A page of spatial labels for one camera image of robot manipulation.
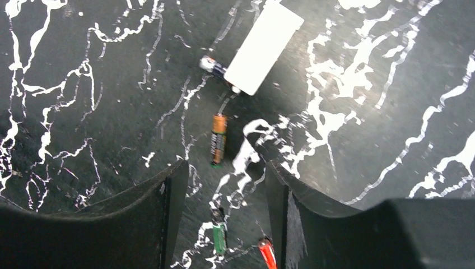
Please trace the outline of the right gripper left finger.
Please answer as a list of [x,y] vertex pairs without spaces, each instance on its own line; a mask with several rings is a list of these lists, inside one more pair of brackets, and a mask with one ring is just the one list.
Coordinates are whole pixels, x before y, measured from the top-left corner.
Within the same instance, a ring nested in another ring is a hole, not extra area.
[[74,213],[1,206],[2,268],[169,268],[188,162]]

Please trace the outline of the white battery cover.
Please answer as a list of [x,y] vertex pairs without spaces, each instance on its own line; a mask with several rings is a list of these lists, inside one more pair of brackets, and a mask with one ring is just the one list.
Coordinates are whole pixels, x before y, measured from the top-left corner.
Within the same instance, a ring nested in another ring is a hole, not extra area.
[[304,19],[277,1],[263,10],[237,50],[224,79],[231,90],[253,96]]

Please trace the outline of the brown black battery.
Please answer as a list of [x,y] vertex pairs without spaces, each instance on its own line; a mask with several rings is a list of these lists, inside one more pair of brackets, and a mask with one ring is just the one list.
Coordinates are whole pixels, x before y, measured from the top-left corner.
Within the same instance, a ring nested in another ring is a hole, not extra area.
[[220,165],[224,152],[227,132],[227,117],[217,113],[213,116],[211,131],[211,165]]

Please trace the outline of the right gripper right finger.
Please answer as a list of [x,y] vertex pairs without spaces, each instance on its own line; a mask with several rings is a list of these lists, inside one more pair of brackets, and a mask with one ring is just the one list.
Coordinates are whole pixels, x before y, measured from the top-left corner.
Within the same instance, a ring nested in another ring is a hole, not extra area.
[[391,198],[367,210],[266,164],[278,268],[473,268],[474,200]]

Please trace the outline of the red battery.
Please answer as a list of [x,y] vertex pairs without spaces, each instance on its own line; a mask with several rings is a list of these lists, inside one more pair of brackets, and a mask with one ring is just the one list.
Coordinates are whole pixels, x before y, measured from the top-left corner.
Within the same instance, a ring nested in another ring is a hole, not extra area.
[[271,241],[267,238],[260,239],[258,242],[258,248],[263,256],[263,259],[268,269],[277,269],[273,245]]

